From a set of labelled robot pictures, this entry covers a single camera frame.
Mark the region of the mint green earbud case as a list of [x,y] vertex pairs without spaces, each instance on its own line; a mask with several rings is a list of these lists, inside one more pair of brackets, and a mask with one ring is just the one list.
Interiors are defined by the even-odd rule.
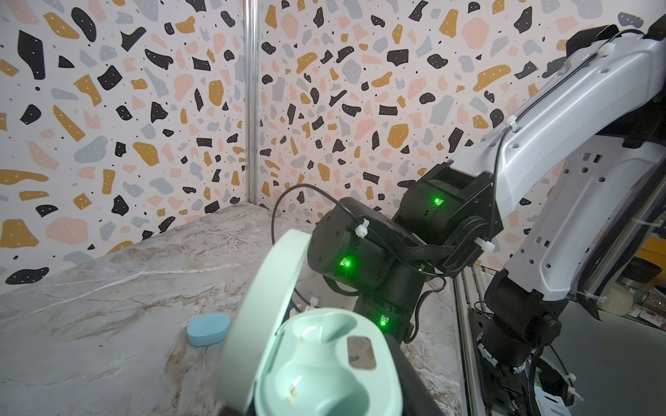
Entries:
[[366,317],[344,309],[284,314],[310,234],[289,230],[258,269],[223,343],[215,398],[241,414],[400,415],[389,345]]

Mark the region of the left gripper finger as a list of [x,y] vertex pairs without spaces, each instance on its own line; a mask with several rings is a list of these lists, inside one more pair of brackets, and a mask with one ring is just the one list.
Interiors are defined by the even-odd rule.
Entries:
[[444,412],[392,336],[385,336],[402,392],[402,416],[442,416]]

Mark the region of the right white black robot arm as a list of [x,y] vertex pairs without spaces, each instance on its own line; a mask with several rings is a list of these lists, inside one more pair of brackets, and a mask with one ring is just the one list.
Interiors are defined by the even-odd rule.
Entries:
[[[616,237],[665,204],[665,22],[579,31],[544,88],[473,147],[411,180],[391,217],[343,198],[317,224],[312,270],[398,345],[420,327],[425,284],[518,245],[461,320],[488,413],[578,401],[544,353],[570,302],[597,311]],[[530,218],[523,222],[519,213]]]

